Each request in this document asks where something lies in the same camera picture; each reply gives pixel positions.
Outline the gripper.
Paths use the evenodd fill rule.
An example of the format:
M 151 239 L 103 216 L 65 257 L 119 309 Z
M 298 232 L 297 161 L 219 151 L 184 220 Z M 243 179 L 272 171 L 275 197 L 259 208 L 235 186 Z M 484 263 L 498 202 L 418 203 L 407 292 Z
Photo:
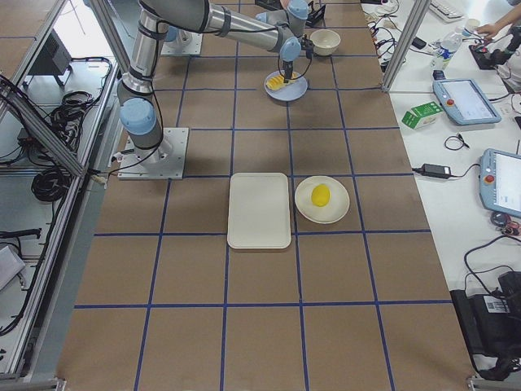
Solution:
M 283 60 L 281 74 L 284 80 L 293 80 L 293 62 Z

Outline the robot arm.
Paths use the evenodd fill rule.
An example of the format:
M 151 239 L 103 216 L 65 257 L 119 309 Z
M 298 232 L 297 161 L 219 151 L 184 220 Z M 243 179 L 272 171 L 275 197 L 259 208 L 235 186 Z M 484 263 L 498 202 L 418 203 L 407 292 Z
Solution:
M 305 50 L 305 1 L 284 1 L 279 11 L 256 17 L 209 1 L 142 1 L 129 70 L 118 85 L 120 123 L 133 152 L 116 174 L 121 179 L 181 178 L 186 128 L 166 128 L 153 81 L 164 45 L 182 51 L 198 34 L 209 33 L 278 54 L 282 80 L 295 79 L 293 62 Z

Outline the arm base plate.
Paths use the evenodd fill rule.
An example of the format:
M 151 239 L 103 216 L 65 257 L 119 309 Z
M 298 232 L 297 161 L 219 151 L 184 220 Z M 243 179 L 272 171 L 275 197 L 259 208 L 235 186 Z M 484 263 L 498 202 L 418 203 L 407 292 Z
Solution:
M 198 56 L 202 49 L 203 36 L 170 27 L 161 50 L 163 56 Z
M 182 179 L 188 138 L 188 128 L 164 128 L 159 148 L 145 159 L 151 152 L 135 148 L 128 136 L 125 148 L 133 151 L 123 155 L 120 163 L 123 169 L 116 172 L 117 177 L 121 180 Z

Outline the person hand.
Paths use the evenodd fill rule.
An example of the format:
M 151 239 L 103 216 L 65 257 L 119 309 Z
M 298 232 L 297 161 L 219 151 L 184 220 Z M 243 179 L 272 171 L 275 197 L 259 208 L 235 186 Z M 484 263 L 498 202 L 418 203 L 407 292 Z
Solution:
M 479 26 L 475 32 L 480 35 L 481 37 L 484 37 L 485 39 L 493 39 L 498 32 L 501 30 L 501 26 L 498 26 L 496 24 L 485 24 L 482 26 Z

